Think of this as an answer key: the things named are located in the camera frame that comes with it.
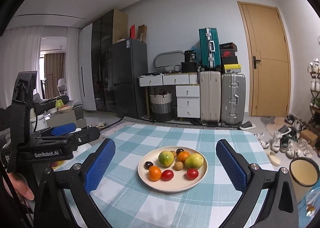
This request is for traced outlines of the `person's left hand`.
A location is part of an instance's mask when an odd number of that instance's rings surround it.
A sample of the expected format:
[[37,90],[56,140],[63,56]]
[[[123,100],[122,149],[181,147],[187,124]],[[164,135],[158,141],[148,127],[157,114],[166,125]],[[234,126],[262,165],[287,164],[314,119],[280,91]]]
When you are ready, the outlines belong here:
[[18,173],[8,173],[8,177],[18,195],[20,202],[29,207],[29,203],[34,200],[35,196],[28,186],[25,177]]

